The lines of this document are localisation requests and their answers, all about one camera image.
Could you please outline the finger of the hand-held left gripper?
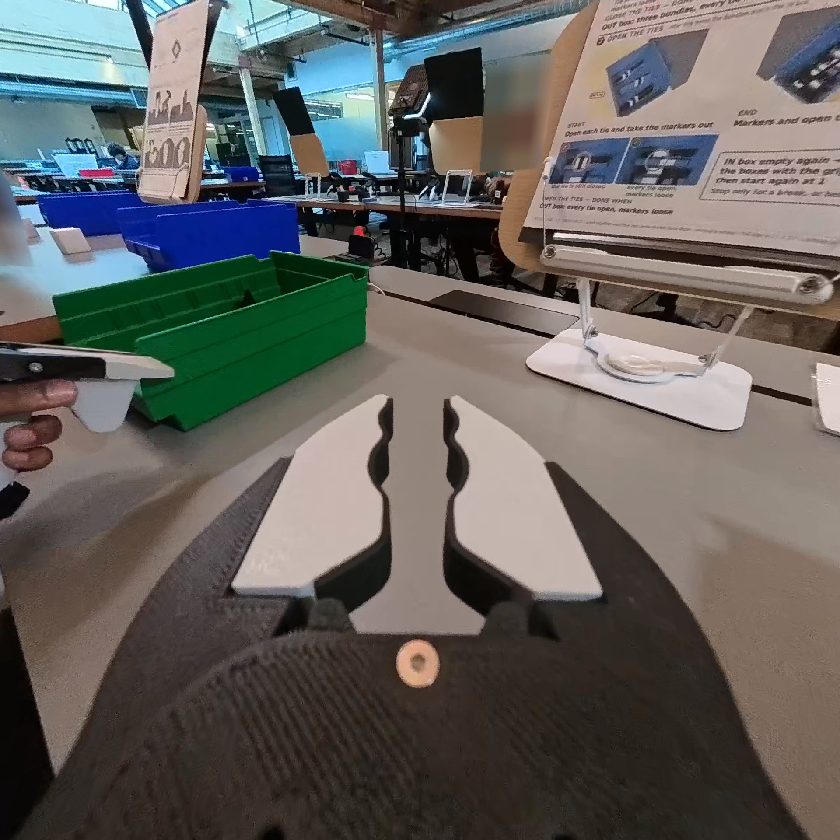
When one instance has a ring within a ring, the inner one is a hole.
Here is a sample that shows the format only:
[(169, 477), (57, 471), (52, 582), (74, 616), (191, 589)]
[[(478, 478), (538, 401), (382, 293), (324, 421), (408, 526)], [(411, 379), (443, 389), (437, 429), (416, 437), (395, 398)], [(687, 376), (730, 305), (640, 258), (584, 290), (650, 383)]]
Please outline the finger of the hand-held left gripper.
[(1, 358), (101, 358), (103, 380), (73, 381), (78, 396), (70, 407), (80, 423), (93, 433), (110, 433), (124, 421), (133, 394), (143, 380), (169, 380), (174, 370), (149, 356), (107, 350), (47, 344), (2, 342)]

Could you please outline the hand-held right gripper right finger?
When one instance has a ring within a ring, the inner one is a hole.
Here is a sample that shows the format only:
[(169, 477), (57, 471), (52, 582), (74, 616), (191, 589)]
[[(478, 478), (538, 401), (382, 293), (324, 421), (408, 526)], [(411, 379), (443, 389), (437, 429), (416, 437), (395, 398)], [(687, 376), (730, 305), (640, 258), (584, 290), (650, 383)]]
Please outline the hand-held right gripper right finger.
[(498, 604), (598, 602), (604, 591), (548, 463), (461, 396), (444, 402), (444, 579), (480, 615)]

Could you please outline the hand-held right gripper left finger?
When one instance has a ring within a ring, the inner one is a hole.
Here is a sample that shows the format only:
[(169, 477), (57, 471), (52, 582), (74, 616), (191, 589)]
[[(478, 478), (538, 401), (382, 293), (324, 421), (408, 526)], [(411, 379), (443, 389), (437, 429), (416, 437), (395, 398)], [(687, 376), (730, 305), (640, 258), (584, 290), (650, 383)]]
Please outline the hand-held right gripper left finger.
[(245, 552), (235, 594), (333, 599), (351, 613), (372, 599), (392, 567), (389, 475), (393, 399), (374, 395), (310, 436)]

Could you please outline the green plastic bin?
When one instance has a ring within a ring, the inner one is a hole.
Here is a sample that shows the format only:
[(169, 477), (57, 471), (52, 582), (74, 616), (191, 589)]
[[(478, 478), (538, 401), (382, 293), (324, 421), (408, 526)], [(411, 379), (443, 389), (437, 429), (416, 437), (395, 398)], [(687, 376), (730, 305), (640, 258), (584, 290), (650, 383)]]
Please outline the green plastic bin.
[(273, 251), (52, 298), (65, 344), (174, 370), (137, 385), (146, 418), (189, 431), (366, 341), (370, 269)]

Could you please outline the pale wooden-edged desk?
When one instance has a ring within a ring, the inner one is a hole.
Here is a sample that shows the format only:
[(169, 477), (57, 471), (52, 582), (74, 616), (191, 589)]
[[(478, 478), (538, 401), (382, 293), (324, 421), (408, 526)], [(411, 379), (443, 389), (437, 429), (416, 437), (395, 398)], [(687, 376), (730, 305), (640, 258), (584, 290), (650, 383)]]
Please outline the pale wooden-edged desk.
[(91, 238), (91, 251), (63, 255), (46, 228), (31, 245), (27, 266), (1, 268), (1, 340), (60, 343), (62, 332), (53, 305), (55, 295), (101, 287), (141, 277), (144, 260), (129, 252), (119, 235)]

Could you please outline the grey desk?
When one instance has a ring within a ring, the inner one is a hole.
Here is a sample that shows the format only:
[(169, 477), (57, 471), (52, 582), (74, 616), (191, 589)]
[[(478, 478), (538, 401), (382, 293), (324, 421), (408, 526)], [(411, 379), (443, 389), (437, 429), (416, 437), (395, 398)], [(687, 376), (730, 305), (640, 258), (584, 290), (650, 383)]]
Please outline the grey desk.
[(279, 457), (376, 394), (394, 400), (393, 560), (362, 631), (474, 632), (442, 567), (443, 402), (461, 396), (561, 466), (666, 573), (708, 636), (760, 755), (804, 823), (838, 788), (838, 439), (788, 395), (802, 353), (743, 339), (744, 425), (714, 433), (548, 381), (534, 335), (373, 293), (358, 349), (188, 433), (64, 414), (2, 563), (47, 754), (62, 764), (130, 621), (176, 555)]

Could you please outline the large blue plastic bin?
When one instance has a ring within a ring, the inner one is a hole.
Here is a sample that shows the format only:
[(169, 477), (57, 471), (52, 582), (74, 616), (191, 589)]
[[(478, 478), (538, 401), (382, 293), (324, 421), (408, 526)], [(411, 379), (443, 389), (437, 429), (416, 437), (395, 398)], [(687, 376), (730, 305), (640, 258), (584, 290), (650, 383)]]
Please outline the large blue plastic bin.
[(121, 208), (117, 221), (126, 249), (148, 270), (162, 273), (273, 251), (300, 254), (294, 203), (249, 199)]

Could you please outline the white document stand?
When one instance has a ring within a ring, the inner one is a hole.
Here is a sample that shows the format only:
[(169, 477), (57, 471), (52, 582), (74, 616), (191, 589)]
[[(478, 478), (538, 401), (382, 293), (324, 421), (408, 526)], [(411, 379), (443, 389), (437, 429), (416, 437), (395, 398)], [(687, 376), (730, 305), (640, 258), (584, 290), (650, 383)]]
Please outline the white document stand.
[[(574, 16), (550, 54), (550, 70), (537, 88), (531, 173), (520, 174), (522, 221), (515, 223), (526, 250), (522, 267), (573, 278), (580, 316), (527, 359), (531, 372), (648, 411), (718, 432), (740, 429), (753, 386), (751, 374), (722, 360), (725, 348), (756, 308), (822, 308), (838, 298), (838, 256), (526, 227), (537, 186), (553, 168), (553, 136), (597, 9)], [(741, 311), (710, 350), (667, 350), (653, 339), (621, 339), (597, 326), (592, 283), (611, 281), (652, 291), (737, 301)]]

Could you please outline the brown board document stand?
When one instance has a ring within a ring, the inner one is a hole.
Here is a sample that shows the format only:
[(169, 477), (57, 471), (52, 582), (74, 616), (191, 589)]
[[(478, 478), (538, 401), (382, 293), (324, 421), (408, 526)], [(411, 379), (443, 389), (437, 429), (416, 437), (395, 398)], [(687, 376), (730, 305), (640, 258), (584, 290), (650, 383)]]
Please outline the brown board document stand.
[(200, 193), (207, 113), (200, 104), (208, 1), (156, 18), (150, 57), (138, 194), (144, 203), (195, 203)]

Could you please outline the black mesh office chair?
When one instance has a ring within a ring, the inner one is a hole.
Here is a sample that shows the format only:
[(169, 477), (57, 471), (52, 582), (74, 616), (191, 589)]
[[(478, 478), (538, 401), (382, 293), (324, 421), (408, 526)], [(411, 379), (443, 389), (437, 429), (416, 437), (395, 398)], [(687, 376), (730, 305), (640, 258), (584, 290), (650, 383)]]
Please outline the black mesh office chair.
[(263, 193), (266, 198), (299, 194), (299, 187), (290, 155), (261, 154), (258, 161), (259, 172), (263, 180)]

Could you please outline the black panel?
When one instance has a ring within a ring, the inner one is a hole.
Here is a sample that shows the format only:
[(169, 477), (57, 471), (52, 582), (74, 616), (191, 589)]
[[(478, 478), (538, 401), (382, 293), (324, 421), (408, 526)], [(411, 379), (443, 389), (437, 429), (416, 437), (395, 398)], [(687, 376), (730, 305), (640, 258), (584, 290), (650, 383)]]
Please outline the black panel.
[(480, 118), (485, 107), (481, 49), (465, 49), (424, 60), (430, 96), (428, 123), (437, 120)]
[(273, 91), (272, 99), (290, 137), (315, 134), (312, 117), (299, 87)]

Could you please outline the black tripod stand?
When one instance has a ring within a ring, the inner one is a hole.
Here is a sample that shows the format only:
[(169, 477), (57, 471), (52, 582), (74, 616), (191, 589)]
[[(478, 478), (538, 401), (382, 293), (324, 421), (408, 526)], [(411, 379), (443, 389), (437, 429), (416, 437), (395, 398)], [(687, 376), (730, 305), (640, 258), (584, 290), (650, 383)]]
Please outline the black tripod stand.
[(392, 229), (392, 260), (408, 268), (410, 235), (406, 227), (406, 177), (414, 165), (414, 140), (427, 129), (425, 112), (431, 101), (425, 64), (410, 66), (388, 110), (390, 163), (397, 174), (398, 226)]

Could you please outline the laminated paper sheet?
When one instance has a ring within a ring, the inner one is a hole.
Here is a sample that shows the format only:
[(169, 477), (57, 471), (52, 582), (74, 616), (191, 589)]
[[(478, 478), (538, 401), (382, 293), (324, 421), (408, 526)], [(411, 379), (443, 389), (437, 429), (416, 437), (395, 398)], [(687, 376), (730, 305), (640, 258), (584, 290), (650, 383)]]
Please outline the laminated paper sheet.
[(826, 434), (839, 437), (839, 367), (816, 362), (812, 375), (815, 425)]

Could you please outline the printed instruction sheet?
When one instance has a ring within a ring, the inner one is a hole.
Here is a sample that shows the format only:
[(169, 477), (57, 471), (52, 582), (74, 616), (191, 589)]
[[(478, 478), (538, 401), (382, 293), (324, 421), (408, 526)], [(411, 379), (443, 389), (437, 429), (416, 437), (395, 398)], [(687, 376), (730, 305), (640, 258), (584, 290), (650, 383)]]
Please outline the printed instruction sheet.
[(599, 2), (525, 226), (838, 256), (838, 2)]

